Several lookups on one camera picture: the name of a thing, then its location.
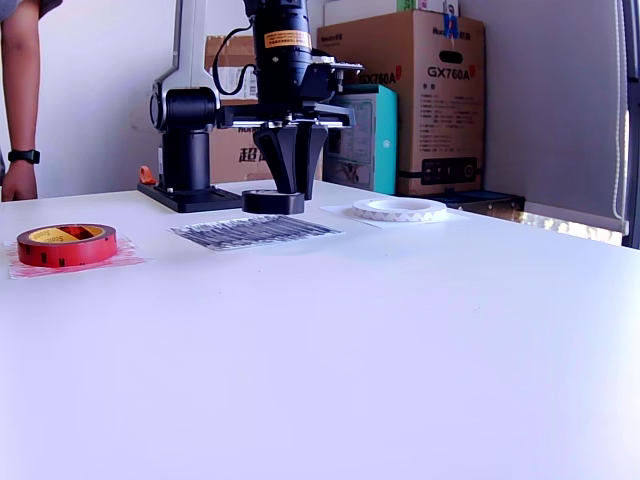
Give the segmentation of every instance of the table surface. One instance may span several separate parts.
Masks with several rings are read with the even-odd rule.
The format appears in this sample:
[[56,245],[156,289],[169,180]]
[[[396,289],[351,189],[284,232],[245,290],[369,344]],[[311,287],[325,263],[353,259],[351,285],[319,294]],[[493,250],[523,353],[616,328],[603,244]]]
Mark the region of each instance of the table surface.
[[[258,184],[235,184],[241,191]],[[0,240],[113,225],[154,262],[9,280],[0,478],[637,480],[640,253],[465,215],[213,252],[137,192],[0,206]]]

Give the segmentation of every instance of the double-sided tape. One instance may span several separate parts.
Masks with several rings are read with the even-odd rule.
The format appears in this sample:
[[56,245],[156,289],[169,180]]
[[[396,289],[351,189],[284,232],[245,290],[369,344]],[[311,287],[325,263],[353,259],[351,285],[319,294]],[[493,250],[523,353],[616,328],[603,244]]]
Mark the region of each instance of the double-sided tape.
[[355,216],[380,222],[434,222],[442,220],[446,213],[445,204],[421,198],[374,198],[353,204]]
[[101,262],[118,251],[116,231],[105,225],[55,225],[18,237],[18,257],[32,267],[77,267]]

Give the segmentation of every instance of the wristwatch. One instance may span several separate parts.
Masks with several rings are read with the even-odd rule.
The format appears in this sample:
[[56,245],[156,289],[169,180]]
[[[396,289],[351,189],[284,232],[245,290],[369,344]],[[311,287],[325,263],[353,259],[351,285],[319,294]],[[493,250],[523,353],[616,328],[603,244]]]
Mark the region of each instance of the wristwatch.
[[11,150],[9,152],[9,161],[13,163],[17,160],[24,160],[31,165],[37,165],[40,163],[40,152],[37,150],[27,150],[26,152]]

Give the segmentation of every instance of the black cable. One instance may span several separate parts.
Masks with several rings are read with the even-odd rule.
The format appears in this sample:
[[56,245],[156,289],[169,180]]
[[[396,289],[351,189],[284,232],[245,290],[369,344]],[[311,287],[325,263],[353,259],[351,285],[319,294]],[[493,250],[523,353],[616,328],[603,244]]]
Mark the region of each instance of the black cable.
[[234,35],[237,35],[238,33],[251,30],[252,28],[253,28],[253,18],[249,18],[249,26],[247,28],[236,28],[235,30],[232,30],[231,33],[225,37],[224,41],[222,42],[222,45],[220,45],[220,48],[218,49],[216,58],[213,60],[213,82],[216,84],[216,88],[222,95],[233,96],[238,94],[238,92],[240,92],[240,90],[242,89],[242,86],[244,85],[244,76],[247,73],[247,70],[249,68],[253,68],[254,70],[257,69],[257,67],[253,64],[245,65],[244,68],[242,69],[242,72],[240,72],[240,80],[238,81],[238,86],[233,92],[227,92],[224,88],[222,88],[222,85],[220,84],[220,76],[218,74],[218,61],[220,60],[220,53],[222,53],[222,49],[229,42],[229,40],[231,40],[231,37],[233,37]]

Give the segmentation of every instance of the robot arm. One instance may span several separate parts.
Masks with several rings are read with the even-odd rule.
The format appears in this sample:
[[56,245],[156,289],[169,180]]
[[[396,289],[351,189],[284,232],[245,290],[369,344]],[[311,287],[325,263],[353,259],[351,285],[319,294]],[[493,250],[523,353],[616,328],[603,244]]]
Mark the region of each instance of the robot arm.
[[[151,120],[158,130],[166,124],[167,93],[171,90],[208,88],[216,92],[204,68],[207,0],[177,0],[173,40],[173,66],[153,84]],[[216,107],[219,106],[215,95]]]
[[219,83],[203,67],[206,2],[176,2],[173,67],[156,80],[151,100],[152,121],[163,134],[160,183],[139,189],[177,211],[239,207],[239,198],[209,185],[209,131],[254,127],[277,191],[245,192],[243,209],[302,213],[328,129],[354,124],[351,109],[326,102],[342,90],[345,70],[362,65],[338,63],[312,48],[307,0],[244,0],[254,30],[258,104],[221,108]]

